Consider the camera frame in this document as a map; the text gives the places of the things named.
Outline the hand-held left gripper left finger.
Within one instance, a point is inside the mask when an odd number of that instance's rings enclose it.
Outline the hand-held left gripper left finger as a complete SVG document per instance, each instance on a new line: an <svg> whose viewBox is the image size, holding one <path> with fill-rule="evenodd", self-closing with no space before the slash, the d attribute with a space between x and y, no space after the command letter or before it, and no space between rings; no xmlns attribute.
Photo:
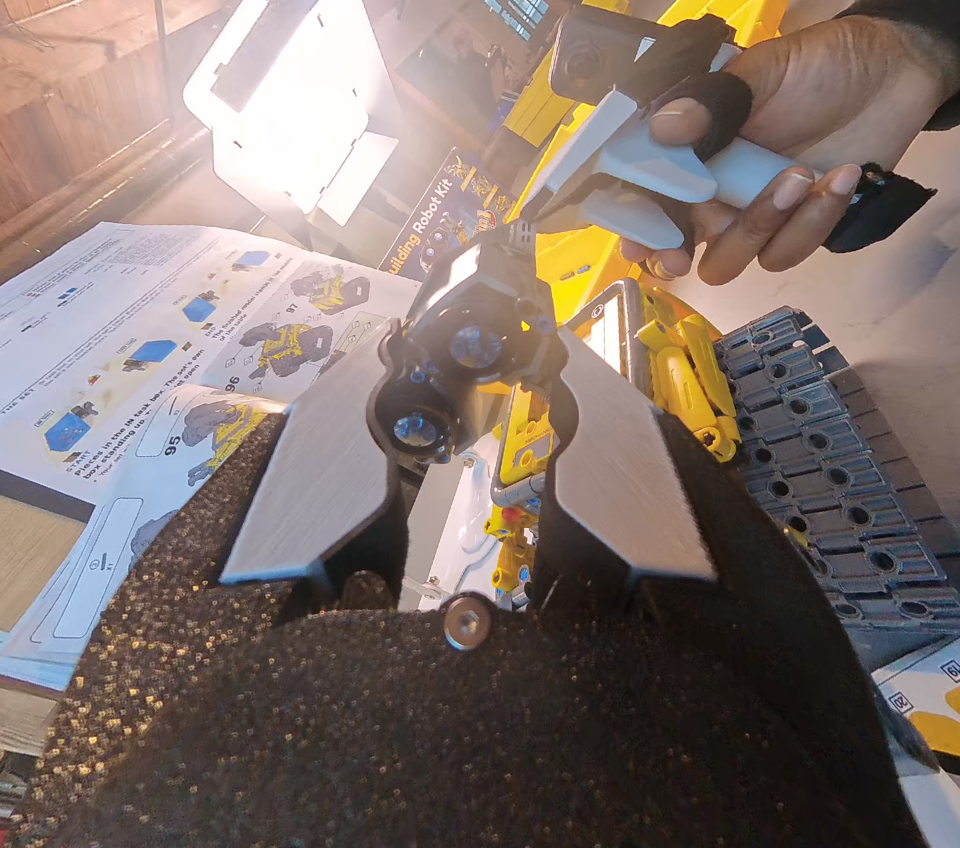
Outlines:
<svg viewBox="0 0 960 848"><path fill-rule="evenodd" d="M400 326L378 326L290 405L223 584L309 578L322 597L340 597L352 575L371 572L402 594L399 459L375 413Z"/></svg>

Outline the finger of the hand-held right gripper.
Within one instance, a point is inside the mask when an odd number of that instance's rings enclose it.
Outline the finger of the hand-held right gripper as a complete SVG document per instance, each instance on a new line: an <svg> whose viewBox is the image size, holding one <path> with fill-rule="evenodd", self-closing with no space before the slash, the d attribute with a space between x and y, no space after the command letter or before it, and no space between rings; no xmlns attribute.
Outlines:
<svg viewBox="0 0 960 848"><path fill-rule="evenodd" d="M596 227L652 251L678 249L686 240L647 192L611 177L592 177L557 193L545 186L527 202L527 222L540 234Z"/></svg>
<svg viewBox="0 0 960 848"><path fill-rule="evenodd" d="M611 177L637 185L641 163L642 121L637 103L613 90L536 177L518 219L528 223L527 202L545 186L557 193L592 177Z"/></svg>

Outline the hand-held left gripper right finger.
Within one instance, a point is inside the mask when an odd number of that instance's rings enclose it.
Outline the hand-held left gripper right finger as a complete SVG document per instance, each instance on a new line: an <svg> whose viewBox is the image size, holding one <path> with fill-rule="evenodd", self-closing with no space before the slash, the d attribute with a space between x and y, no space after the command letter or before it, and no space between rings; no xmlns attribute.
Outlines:
<svg viewBox="0 0 960 848"><path fill-rule="evenodd" d="M538 522L537 577L626 602L639 582L718 572L662 431L663 413L571 329L556 334L555 446Z"/></svg>

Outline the yellow grey brick robot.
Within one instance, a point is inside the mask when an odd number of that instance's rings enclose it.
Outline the yellow grey brick robot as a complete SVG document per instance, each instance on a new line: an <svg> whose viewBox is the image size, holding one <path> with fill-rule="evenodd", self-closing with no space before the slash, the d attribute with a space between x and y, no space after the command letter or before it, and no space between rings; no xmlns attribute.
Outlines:
<svg viewBox="0 0 960 848"><path fill-rule="evenodd" d="M810 317L783 307L721 336L702 316L669 317L664 301L621 278L560 323L532 232L516 223L464 245L432 273L387 348L390 378L376 419L394 447L439 461L474 439L479 388L514 385L491 484L496 537L540 521L555 446L551 379L556 334L571 329L709 454L709 473L738 474L754 503L791 542L869 669L942 638L958 638L958 588L927 534L935 502L877 417L854 403L857 377Z"/></svg>

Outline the building instruction booklet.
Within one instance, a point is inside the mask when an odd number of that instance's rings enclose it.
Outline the building instruction booklet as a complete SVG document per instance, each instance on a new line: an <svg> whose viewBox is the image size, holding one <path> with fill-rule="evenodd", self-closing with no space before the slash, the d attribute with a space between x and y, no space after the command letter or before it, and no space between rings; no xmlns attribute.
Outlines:
<svg viewBox="0 0 960 848"><path fill-rule="evenodd" d="M71 518L83 530L11 631L2 678L66 688L135 560L270 413L282 411L378 326L405 315L413 280L310 255L246 326L222 365L171 388L102 482L97 503L2 470L2 498Z"/></svg>

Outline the white sticker sheet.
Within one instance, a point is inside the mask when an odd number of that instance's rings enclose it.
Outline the white sticker sheet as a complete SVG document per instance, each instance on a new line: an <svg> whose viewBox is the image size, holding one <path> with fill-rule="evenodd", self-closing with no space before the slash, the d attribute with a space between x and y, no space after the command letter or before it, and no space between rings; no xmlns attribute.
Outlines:
<svg viewBox="0 0 960 848"><path fill-rule="evenodd" d="M959 638L942 638L871 676L891 711L889 746L924 841L959 845Z"/></svg>

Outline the printed task sheet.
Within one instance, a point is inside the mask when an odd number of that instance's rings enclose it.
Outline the printed task sheet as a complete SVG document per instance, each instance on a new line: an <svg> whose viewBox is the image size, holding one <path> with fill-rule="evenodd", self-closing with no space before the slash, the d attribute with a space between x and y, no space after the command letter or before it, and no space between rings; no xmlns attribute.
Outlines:
<svg viewBox="0 0 960 848"><path fill-rule="evenodd" d="M246 232L102 223L2 286L2 470L95 504L162 396L222 365L311 257Z"/></svg>

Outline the person's right hand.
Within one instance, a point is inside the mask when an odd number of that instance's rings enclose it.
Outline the person's right hand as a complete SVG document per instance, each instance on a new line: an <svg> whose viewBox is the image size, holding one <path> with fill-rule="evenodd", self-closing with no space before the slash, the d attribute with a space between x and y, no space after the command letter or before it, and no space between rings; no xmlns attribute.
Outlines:
<svg viewBox="0 0 960 848"><path fill-rule="evenodd" d="M958 92L958 46L881 18L831 19L763 42L726 70L750 87L740 134L791 167L745 209L690 209L699 278L726 284L757 261L782 272L816 252L843 217L860 168L893 169Z"/></svg>

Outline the dark blue toy box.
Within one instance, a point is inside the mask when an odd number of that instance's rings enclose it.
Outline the dark blue toy box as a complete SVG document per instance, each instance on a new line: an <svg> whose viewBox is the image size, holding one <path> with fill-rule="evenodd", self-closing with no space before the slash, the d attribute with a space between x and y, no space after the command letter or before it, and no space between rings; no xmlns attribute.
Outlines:
<svg viewBox="0 0 960 848"><path fill-rule="evenodd" d="M517 199L470 153L450 151L379 270L423 281L438 258L499 227Z"/></svg>

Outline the white booklet stand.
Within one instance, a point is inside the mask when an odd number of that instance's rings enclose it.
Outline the white booklet stand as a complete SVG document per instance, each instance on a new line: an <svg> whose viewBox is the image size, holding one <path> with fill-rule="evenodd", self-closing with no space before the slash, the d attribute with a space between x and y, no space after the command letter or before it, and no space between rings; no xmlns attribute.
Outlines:
<svg viewBox="0 0 960 848"><path fill-rule="evenodd" d="M418 583L437 580L432 564L454 494L471 461L431 466L408 517L405 574ZM1 499L1 629L12 630L77 542L83 525L28 504Z"/></svg>

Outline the studio light panel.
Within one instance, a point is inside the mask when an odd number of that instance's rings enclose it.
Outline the studio light panel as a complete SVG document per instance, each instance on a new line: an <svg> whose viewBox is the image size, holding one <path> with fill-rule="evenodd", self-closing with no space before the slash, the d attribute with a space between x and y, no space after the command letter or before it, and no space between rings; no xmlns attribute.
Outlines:
<svg viewBox="0 0 960 848"><path fill-rule="evenodd" d="M241 0L183 101L217 177L306 248L309 219L344 226L400 142L362 0Z"/></svg>

